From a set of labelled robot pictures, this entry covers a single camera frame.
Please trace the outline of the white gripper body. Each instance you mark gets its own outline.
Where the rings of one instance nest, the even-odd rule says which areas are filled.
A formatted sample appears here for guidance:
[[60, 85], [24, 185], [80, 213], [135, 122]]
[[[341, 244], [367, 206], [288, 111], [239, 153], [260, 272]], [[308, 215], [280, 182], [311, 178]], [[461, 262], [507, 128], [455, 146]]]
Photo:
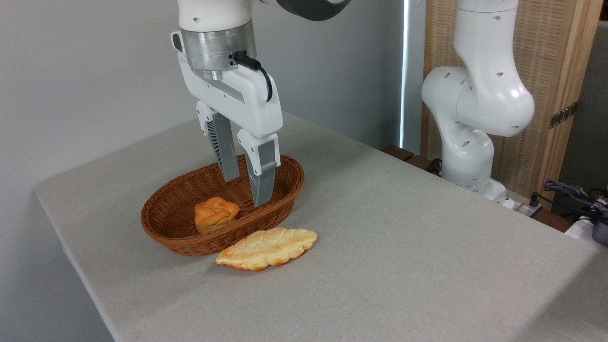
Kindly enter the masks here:
[[192, 71], [186, 56], [181, 33], [173, 32], [173, 45], [177, 52], [182, 75], [189, 92], [221, 113], [256, 138], [265, 138], [283, 126], [283, 113], [274, 90], [267, 102], [268, 88], [263, 74], [245, 66], [224, 71], [221, 80], [201, 78]]

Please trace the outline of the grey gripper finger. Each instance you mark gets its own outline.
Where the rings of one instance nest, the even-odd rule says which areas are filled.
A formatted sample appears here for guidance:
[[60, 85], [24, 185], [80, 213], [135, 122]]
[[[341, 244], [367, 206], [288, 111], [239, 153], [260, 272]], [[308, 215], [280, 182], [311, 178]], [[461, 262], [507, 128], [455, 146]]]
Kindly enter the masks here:
[[201, 101], [196, 104], [196, 112], [203, 134], [209, 137], [225, 182], [239, 177], [230, 120]]
[[255, 207], [260, 207], [272, 198], [276, 168], [281, 165], [276, 133], [265, 138], [256, 138], [244, 129], [237, 138], [245, 149], [247, 172]]

